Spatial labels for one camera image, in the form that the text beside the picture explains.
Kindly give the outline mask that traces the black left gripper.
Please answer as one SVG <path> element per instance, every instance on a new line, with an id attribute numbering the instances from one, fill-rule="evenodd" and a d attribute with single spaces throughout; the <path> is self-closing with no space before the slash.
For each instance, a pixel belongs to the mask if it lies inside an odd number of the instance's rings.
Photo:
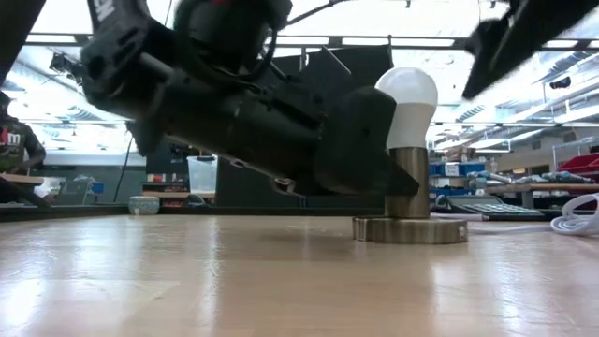
<path id="1" fill-rule="evenodd" d="M 224 100 L 224 156 L 284 194 L 414 196 L 420 184 L 386 150 L 394 109 L 374 88 L 330 98 L 239 91 Z"/>

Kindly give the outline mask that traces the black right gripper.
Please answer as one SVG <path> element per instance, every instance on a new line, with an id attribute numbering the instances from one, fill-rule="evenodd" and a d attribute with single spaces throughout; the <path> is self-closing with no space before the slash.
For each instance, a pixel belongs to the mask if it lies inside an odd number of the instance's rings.
<path id="1" fill-rule="evenodd" d="M 541 47 L 574 26 L 599 0 L 509 0 L 508 19 L 481 22 L 466 39 L 464 49 L 474 63 L 462 97 L 473 99 L 531 57 Z"/>

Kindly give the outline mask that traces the brass lamp base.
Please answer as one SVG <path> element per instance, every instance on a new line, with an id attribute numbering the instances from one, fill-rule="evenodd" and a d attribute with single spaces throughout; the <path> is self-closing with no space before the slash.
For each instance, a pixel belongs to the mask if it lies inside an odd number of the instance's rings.
<path id="1" fill-rule="evenodd" d="M 385 213 L 352 219 L 353 239 L 395 244 L 454 244 L 468 241 L 465 220 L 431 217 L 429 160 L 425 148 L 404 147 L 389 151 L 394 161 L 419 183 L 409 197 L 385 198 Z"/>

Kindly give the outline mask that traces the white light bulb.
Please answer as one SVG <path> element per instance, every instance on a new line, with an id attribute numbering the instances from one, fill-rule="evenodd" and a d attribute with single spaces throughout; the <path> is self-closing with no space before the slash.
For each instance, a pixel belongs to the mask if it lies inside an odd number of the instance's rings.
<path id="1" fill-rule="evenodd" d="M 378 80 L 375 88 L 396 102 L 387 148 L 425 148 L 426 134 L 438 105 L 434 79 L 419 68 L 394 67 Z"/>

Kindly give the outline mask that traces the blue storage bins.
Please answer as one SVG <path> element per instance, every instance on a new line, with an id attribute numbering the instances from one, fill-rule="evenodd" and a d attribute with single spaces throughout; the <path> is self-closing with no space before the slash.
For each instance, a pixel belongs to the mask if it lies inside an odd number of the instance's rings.
<path id="1" fill-rule="evenodd" d="M 485 165 L 483 163 L 435 163 L 429 164 L 430 176 L 442 177 L 461 177 L 466 176 L 470 172 L 483 171 Z"/>

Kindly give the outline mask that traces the lilac pen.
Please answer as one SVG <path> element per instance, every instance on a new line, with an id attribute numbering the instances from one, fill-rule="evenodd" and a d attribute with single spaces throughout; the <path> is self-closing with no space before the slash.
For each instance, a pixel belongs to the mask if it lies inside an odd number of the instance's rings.
<path id="1" fill-rule="evenodd" d="M 489 221 L 490 218 L 480 213 L 438 213 L 432 212 L 430 218 L 435 219 L 455 219 L 469 222 L 484 222 Z"/>

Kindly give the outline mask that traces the black desk calculator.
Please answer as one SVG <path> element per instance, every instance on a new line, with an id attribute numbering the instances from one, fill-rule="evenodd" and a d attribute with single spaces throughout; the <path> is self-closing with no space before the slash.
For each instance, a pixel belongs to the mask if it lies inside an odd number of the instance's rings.
<path id="1" fill-rule="evenodd" d="M 452 212 L 480 214 L 491 221 L 540 221 L 545 218 L 542 212 L 507 204 L 495 196 L 448 196 L 446 204 Z"/>

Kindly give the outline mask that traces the red storage bin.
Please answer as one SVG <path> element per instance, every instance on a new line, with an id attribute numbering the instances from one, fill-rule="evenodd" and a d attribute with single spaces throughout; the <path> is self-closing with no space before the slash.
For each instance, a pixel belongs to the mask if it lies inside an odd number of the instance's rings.
<path id="1" fill-rule="evenodd" d="M 557 167 L 558 171 L 567 171 L 574 174 L 589 173 L 599 170 L 599 153 L 576 156 Z"/>

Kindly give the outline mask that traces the black partition panel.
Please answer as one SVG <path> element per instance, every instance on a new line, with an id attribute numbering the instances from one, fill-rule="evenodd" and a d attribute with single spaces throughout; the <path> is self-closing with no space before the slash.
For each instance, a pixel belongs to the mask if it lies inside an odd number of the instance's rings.
<path id="1" fill-rule="evenodd" d="M 374 85 L 393 67 L 386 47 L 366 46 L 332 52 L 361 85 Z M 216 205 L 233 208 L 332 208 L 382 209 L 381 196 L 324 196 L 300 198 L 276 192 L 268 176 L 248 168 L 237 168 L 225 159 L 218 161 Z"/>

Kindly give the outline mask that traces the wooden workbench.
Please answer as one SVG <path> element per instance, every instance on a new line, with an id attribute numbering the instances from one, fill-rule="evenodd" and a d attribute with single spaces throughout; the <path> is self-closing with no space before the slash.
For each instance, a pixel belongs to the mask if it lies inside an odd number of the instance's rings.
<path id="1" fill-rule="evenodd" d="M 504 194 L 504 193 L 520 193 L 521 205 L 525 208 L 532 209 L 533 192 L 534 191 L 567 191 L 567 192 L 583 192 L 596 193 L 599 192 L 599 184 L 584 184 L 584 183 L 521 183 L 521 184 L 506 184 L 498 186 L 488 186 L 485 191 L 488 194 Z"/>

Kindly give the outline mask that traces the clear plastic container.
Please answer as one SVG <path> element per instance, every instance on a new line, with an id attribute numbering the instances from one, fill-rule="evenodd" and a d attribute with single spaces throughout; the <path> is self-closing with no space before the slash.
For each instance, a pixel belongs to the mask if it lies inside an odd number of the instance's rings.
<path id="1" fill-rule="evenodd" d="M 190 192 L 213 194 L 217 183 L 217 157 L 214 155 L 188 156 Z"/>

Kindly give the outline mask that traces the small grey round bowl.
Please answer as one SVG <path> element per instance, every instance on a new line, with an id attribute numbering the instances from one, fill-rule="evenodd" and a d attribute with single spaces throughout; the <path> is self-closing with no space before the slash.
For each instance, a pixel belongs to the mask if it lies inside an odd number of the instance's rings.
<path id="1" fill-rule="evenodd" d="M 160 210 L 158 197 L 133 196 L 128 200 L 128 210 L 132 215 L 156 215 Z"/>

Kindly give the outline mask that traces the wooden table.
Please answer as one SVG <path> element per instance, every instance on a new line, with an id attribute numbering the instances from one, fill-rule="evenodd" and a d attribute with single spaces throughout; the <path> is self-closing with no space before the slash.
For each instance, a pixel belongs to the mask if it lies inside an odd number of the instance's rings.
<path id="1" fill-rule="evenodd" d="M 0 173 L 0 192 L 14 194 L 38 208 L 47 209 L 51 204 L 34 193 L 34 188 L 43 183 L 42 177 Z"/>

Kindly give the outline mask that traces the person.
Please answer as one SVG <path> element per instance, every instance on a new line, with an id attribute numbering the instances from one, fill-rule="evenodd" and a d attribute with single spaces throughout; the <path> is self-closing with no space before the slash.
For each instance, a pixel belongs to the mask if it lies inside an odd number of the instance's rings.
<path id="1" fill-rule="evenodd" d="M 43 165 L 46 151 L 29 125 L 8 114 L 10 103 L 0 91 L 0 173 L 26 174 Z"/>

